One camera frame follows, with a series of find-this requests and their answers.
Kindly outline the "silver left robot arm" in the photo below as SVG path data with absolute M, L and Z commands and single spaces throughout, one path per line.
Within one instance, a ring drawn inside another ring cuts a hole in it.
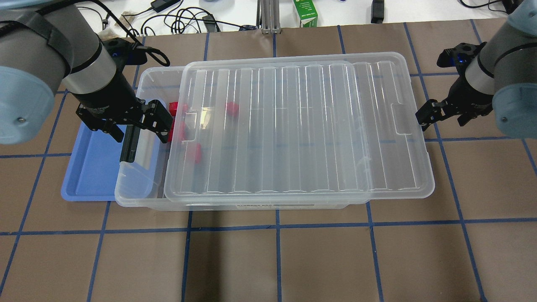
M 40 132 L 60 85 L 79 101 L 76 113 L 89 130 L 118 143 L 140 130 L 168 141 L 171 115 L 135 96 L 74 0 L 2 0 L 0 65 L 2 145 Z

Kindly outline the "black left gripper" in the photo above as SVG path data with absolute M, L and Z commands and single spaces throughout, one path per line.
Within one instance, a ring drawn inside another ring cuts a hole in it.
M 170 143 L 173 139 L 174 120 L 157 99 L 113 99 L 108 104 L 97 104 L 89 99 L 77 100 L 76 114 L 83 124 L 89 130 L 108 133 L 117 143 L 122 143 L 124 137 L 119 125 L 133 125 L 154 132 L 161 143 Z

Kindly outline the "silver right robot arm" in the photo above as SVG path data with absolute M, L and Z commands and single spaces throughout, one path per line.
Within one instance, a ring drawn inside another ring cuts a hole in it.
M 494 114 L 506 136 L 537 136 L 536 2 L 524 0 L 489 42 L 445 49 L 439 67 L 456 67 L 459 77 L 443 101 L 428 100 L 416 113 L 422 130 L 451 117 L 465 126 Z

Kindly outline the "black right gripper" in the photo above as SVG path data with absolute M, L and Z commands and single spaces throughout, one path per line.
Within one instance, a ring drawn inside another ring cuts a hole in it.
M 489 115 L 492 111 L 491 94 L 473 88 L 467 80 L 456 80 L 448 96 L 441 102 L 426 101 L 415 113 L 421 130 L 445 119 L 458 117 L 458 125 L 465 126 L 472 119 Z

